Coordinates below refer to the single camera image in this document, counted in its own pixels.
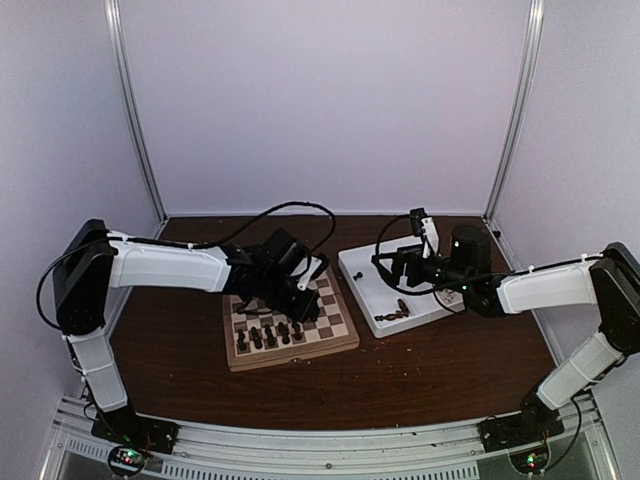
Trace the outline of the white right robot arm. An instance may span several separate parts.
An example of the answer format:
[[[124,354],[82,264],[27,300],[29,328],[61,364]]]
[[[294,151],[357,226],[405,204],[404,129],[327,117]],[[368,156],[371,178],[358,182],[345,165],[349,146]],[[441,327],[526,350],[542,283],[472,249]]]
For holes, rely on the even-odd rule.
[[[597,315],[594,333],[523,399],[524,411],[512,423],[519,440],[535,440],[550,426],[551,411],[639,351],[639,262],[621,242],[577,259],[496,272],[488,234],[463,225],[452,232],[447,255],[422,244],[401,247],[391,258],[394,283],[405,276],[410,288],[426,283],[431,293],[451,290],[485,318],[542,311]]]

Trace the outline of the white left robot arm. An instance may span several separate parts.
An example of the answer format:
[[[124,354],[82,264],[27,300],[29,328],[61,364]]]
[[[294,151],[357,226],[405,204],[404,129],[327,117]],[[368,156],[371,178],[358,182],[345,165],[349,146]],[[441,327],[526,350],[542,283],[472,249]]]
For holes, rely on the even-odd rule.
[[[229,238],[190,243],[136,237],[86,221],[66,250],[44,270],[35,290],[43,313],[45,283],[53,289],[54,315],[42,320],[69,345],[106,429],[123,444],[144,433],[127,408],[129,394],[105,332],[107,297],[115,290],[176,289],[260,300],[294,322],[319,315],[312,287],[328,259],[282,228],[260,243],[241,246]]]

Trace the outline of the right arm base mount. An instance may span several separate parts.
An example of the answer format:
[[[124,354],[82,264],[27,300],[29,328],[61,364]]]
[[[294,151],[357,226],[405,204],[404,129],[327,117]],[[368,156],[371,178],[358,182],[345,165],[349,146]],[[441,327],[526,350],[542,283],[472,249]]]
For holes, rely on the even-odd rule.
[[[542,441],[565,431],[558,409],[551,409],[536,395],[523,399],[520,412],[488,417],[478,424],[486,453]]]

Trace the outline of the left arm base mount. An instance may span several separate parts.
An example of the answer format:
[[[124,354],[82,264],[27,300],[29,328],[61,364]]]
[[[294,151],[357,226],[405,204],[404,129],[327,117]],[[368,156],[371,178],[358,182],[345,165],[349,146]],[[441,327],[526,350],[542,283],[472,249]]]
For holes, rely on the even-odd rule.
[[[104,411],[96,406],[96,414],[91,429],[94,437],[145,452],[173,452],[179,433],[179,426],[175,422],[141,416],[130,400],[112,411]]]

